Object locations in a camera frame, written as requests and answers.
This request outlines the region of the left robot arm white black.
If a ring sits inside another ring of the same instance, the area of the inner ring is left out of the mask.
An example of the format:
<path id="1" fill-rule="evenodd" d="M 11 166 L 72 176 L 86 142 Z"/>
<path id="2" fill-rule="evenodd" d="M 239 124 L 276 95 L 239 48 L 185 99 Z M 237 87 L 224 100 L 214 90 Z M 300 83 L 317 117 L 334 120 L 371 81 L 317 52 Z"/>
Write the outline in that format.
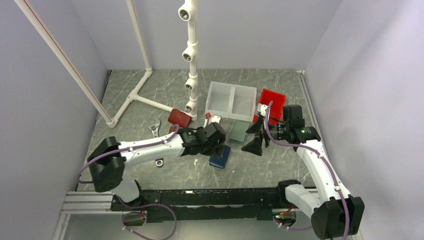
<path id="1" fill-rule="evenodd" d="M 89 155 L 91 184 L 97 193 L 111 192 L 131 210 L 144 203 L 141 185 L 124 177 L 126 169 L 164 158 L 204 155 L 220 157 L 224 152 L 226 132 L 217 122 L 191 128 L 175 125 L 174 131 L 156 138 L 139 141 L 117 141 L 105 138 Z"/>

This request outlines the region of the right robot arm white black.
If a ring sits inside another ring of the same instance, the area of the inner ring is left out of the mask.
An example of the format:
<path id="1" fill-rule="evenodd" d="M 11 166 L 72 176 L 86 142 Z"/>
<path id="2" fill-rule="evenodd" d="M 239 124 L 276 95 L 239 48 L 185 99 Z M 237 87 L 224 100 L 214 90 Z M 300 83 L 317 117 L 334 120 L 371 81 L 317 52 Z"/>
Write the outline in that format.
<path id="1" fill-rule="evenodd" d="M 282 118 L 270 124 L 272 105 L 271 102 L 257 105 L 257 120 L 246 130 L 254 138 L 242 151 L 262 156 L 263 147 L 269 147 L 270 143 L 293 148 L 306 165 L 317 193 L 309 192 L 298 180 L 284 180 L 276 188 L 276 203 L 282 208 L 293 205 L 300 209 L 321 240 L 339 237 L 345 240 L 356 235 L 365 210 L 362 198 L 353 196 L 336 174 L 318 131 L 306 126 L 302 107 L 283 106 Z"/>

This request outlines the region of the blue leather card holder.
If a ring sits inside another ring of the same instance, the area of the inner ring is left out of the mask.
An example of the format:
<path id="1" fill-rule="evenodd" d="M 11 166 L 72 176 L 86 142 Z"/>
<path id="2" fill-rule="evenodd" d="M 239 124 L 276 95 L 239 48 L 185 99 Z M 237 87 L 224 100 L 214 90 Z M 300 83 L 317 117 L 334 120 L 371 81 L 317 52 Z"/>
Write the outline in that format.
<path id="1" fill-rule="evenodd" d="M 230 155 L 231 147 L 228 145 L 223 146 L 222 156 L 211 156 L 209 158 L 209 165 L 219 169 L 225 169 Z"/>

